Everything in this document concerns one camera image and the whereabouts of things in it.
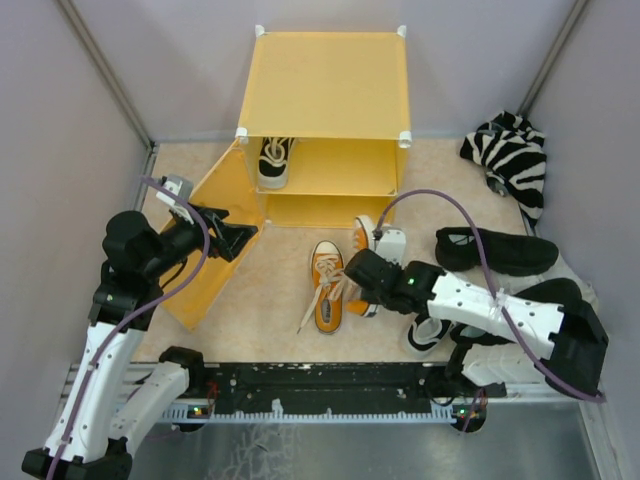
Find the orange canvas sneaker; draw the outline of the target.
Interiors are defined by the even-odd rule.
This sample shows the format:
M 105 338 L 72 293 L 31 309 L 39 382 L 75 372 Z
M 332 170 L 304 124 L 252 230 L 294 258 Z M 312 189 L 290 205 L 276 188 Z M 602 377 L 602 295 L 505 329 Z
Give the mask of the orange canvas sneaker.
M 345 263 L 337 245 L 322 240 L 314 247 L 310 257 L 313 296 L 296 333 L 299 334 L 312 320 L 320 333 L 334 334 L 342 324 L 343 295 L 347 285 Z
M 355 253 L 363 249 L 374 249 L 373 231 L 375 225 L 367 215 L 359 215 L 353 221 L 352 248 Z M 377 314 L 378 306 L 363 299 L 363 294 L 358 285 L 349 282 L 345 290 L 345 309 L 348 313 L 364 318 L 371 318 Z

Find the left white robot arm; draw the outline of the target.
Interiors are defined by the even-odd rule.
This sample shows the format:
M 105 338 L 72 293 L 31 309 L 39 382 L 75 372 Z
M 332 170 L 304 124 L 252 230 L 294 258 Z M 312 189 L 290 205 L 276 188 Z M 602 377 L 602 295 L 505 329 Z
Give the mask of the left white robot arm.
M 133 458 L 156 422 L 181 395 L 208 384 L 201 353 L 167 349 L 124 403 L 121 385 L 155 308 L 168 294 L 161 278 L 193 253 L 232 262 L 256 235 L 255 225 L 229 224 L 228 211 L 191 205 L 156 232 L 139 211 L 106 226 L 101 283 L 93 296 L 80 368 L 64 410 L 43 447 L 28 451 L 24 473 L 37 479 L 126 479 Z

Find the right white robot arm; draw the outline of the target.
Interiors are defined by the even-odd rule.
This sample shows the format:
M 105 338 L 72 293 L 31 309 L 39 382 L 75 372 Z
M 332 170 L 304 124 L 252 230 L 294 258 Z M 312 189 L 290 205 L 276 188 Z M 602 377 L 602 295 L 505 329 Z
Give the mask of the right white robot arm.
M 492 293 L 421 261 L 401 266 L 365 249 L 346 276 L 376 303 L 401 314 L 426 315 L 481 329 L 521 348 L 548 385 L 570 397 L 601 403 L 599 381 L 609 344 L 592 306 L 543 303 Z

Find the black white canvas sneaker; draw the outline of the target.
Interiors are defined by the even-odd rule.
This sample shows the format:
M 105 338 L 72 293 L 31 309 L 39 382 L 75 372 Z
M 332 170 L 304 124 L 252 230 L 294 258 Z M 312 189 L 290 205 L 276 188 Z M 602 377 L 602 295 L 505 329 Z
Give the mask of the black white canvas sneaker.
M 284 188 L 288 181 L 289 163 L 295 138 L 265 137 L 258 158 L 258 185 L 264 189 Z

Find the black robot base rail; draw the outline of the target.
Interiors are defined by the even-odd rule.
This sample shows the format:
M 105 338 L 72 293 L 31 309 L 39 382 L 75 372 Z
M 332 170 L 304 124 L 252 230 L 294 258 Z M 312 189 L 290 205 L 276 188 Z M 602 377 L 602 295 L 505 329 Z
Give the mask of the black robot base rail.
M 556 403 L 542 379 L 480 388 L 445 363 L 207 363 L 170 347 L 155 363 L 114 352 L 73 367 L 64 392 L 82 433 L 120 438 L 171 423 L 445 424 L 482 426 L 492 403 Z

